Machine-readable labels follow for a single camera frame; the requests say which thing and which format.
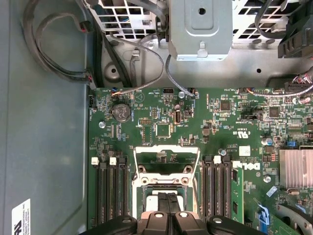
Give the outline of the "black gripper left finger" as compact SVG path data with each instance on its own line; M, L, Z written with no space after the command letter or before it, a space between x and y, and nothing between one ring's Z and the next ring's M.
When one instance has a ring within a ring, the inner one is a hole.
M173 235L174 194L159 193L157 211L145 211L137 220L129 215L120 215L92 229L83 235Z

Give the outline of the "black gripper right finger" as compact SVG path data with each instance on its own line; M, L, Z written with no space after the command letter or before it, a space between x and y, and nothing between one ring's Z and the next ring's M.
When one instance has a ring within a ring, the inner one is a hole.
M258 235L259 231L224 216L216 215L205 222L196 214L181 211L177 195L169 193L170 235Z

